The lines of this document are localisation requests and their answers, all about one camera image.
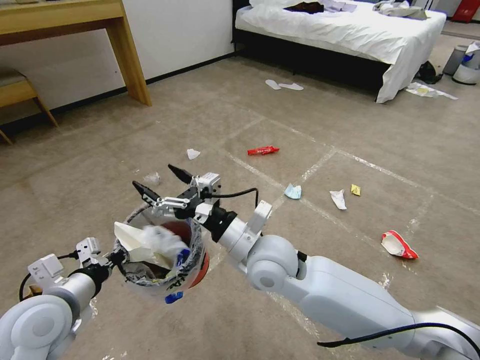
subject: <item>yellow wrapper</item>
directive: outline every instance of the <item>yellow wrapper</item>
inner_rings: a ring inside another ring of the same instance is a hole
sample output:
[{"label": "yellow wrapper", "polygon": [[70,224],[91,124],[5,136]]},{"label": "yellow wrapper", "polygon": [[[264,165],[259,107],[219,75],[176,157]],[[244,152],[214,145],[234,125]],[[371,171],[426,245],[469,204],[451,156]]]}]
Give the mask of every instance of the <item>yellow wrapper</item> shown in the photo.
[{"label": "yellow wrapper", "polygon": [[361,191],[360,186],[354,185],[354,184],[351,185],[350,192],[351,192],[353,195],[360,196],[360,191]]}]

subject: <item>gray trash can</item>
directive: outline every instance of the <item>gray trash can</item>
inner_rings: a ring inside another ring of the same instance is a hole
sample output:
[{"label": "gray trash can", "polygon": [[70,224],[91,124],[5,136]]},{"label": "gray trash can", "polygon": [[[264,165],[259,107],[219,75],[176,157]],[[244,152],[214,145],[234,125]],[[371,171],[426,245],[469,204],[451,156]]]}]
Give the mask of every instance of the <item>gray trash can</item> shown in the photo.
[{"label": "gray trash can", "polygon": [[467,52],[468,45],[457,45],[448,59],[443,73],[447,75],[453,75],[459,68],[462,60],[464,59],[465,52]]}]

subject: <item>trash bag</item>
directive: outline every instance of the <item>trash bag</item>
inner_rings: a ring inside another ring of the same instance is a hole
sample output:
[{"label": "trash bag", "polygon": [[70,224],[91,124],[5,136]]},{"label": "trash bag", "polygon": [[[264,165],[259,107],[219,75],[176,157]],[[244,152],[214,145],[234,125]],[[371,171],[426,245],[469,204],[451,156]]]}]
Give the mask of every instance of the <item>trash bag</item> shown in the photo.
[{"label": "trash bag", "polygon": [[420,69],[415,75],[416,78],[429,85],[438,83],[443,76],[444,75],[442,73],[437,75],[435,67],[432,65],[432,63],[430,63],[430,61],[427,61],[420,66]]}]

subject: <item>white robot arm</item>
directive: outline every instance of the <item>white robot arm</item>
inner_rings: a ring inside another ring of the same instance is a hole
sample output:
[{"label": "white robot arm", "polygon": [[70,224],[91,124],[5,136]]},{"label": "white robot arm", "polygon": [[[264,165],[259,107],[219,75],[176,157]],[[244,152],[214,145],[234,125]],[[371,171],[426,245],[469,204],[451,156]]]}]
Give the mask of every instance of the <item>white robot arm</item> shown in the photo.
[{"label": "white robot arm", "polygon": [[[245,223],[235,212],[221,208],[219,201],[214,203],[215,198],[230,197],[220,195],[220,176],[191,176],[169,167],[190,188],[178,197],[161,199],[134,182],[142,199],[154,212],[201,224],[254,288],[286,297],[305,316],[346,337],[319,345],[361,342],[372,349],[395,348],[414,358],[480,360],[478,325],[439,307],[427,312],[406,309],[376,282],[328,258],[303,254],[283,237],[262,235],[270,204],[261,201]],[[75,339],[84,319],[89,319],[90,299],[125,259],[118,252],[97,257],[92,238],[79,243],[77,251],[82,269],[67,279],[60,277],[54,255],[29,266],[44,295],[22,301],[0,319],[0,360],[57,359]]]}]

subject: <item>black cable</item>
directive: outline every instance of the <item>black cable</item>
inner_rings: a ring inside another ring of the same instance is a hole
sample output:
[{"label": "black cable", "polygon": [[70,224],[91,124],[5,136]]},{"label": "black cable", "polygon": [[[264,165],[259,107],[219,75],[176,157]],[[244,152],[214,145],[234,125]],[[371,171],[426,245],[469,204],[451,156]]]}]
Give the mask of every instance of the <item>black cable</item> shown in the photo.
[{"label": "black cable", "polygon": [[439,323],[439,322],[424,322],[424,323],[418,323],[418,324],[412,324],[412,325],[406,325],[406,326],[400,326],[396,327],[390,330],[384,330],[380,332],[376,332],[371,335],[366,335],[366,336],[360,336],[360,337],[355,337],[353,339],[350,339],[346,337],[343,340],[340,341],[330,341],[330,342],[317,342],[317,345],[324,347],[324,348],[337,348],[342,345],[350,345],[350,344],[357,344],[357,343],[363,343],[366,341],[370,340],[375,340],[378,338],[382,338],[388,335],[393,335],[397,333],[402,333],[408,330],[415,330],[415,329],[421,329],[421,328],[443,328],[443,329],[448,329],[451,330],[458,335],[462,336],[470,345],[471,347],[476,351],[476,354],[480,358],[480,348],[478,345],[463,331],[458,330],[456,327],[453,327],[451,325]]},{"label": "black cable", "polygon": [[210,194],[209,196],[215,199],[226,199],[226,198],[236,198],[236,197],[239,197],[248,193],[253,193],[253,192],[255,192],[255,208],[257,208],[257,206],[259,205],[259,190],[256,187],[252,187],[244,191],[233,192],[230,194],[220,194],[220,195]]},{"label": "black cable", "polygon": [[27,283],[27,280],[30,279],[30,276],[31,276],[30,273],[28,273],[21,281],[20,290],[18,291],[18,299],[20,300],[20,302],[24,300],[24,287],[25,287],[25,284]]},{"label": "black cable", "polygon": [[[77,251],[72,251],[69,254],[58,256],[58,260],[62,260],[62,259],[66,259],[66,258],[78,259],[79,254],[78,254]],[[20,283],[20,289],[18,290],[18,300],[20,302],[25,300],[25,298],[24,298],[24,288],[25,288],[25,284],[27,283],[28,279],[30,279],[30,276],[31,276],[30,273],[28,273]]]}]

